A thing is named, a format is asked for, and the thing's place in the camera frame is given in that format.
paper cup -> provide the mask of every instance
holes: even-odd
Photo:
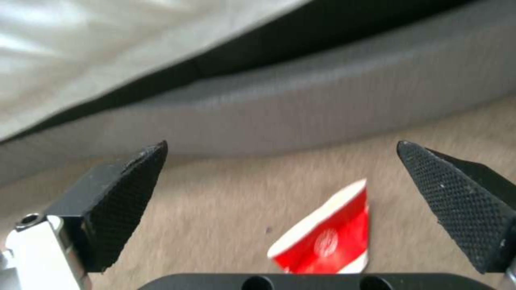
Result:
[[[369,207],[366,180],[334,194],[267,252],[289,273],[359,273],[367,265]]]

hole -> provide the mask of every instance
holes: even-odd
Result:
[[[382,278],[367,276],[360,280],[360,290],[392,290],[392,287]]]
[[[26,215],[24,218],[22,218],[22,224],[29,224],[37,219],[38,219],[38,214]]]
[[[244,282],[242,290],[274,290],[274,288],[268,279],[254,276]]]

